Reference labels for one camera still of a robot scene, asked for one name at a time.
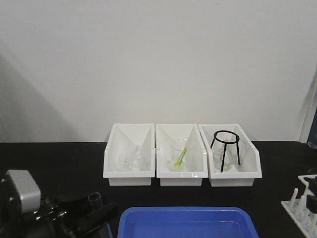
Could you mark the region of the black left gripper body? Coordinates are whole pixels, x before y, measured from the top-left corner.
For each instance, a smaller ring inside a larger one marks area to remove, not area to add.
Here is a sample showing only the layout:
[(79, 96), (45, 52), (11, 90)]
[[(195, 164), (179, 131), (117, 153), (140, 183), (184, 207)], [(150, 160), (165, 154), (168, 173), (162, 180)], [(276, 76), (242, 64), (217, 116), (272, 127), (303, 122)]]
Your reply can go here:
[(0, 201), (2, 238), (78, 238), (76, 221), (82, 211), (72, 211), (41, 198), (40, 208), (21, 213), (21, 202), (14, 197)]

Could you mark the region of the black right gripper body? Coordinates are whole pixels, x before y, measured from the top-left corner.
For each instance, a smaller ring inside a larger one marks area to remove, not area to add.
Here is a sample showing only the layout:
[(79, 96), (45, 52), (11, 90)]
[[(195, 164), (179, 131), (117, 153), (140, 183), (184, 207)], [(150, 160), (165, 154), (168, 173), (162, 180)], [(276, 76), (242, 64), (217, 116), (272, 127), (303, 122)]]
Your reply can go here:
[(306, 181), (309, 183), (308, 189), (313, 193), (307, 195), (306, 207), (311, 212), (317, 211), (317, 178), (307, 178)]

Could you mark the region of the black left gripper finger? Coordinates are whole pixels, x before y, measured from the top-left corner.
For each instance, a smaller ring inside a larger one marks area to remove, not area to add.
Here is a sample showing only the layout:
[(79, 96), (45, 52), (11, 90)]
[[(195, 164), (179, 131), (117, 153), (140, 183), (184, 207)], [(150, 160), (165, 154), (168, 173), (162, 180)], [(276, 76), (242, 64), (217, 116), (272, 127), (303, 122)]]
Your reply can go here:
[(118, 215), (118, 205), (111, 202), (76, 221), (78, 237), (113, 237), (109, 223)]
[(72, 211), (92, 211), (88, 196), (82, 195), (59, 195), (54, 202), (60, 207)]

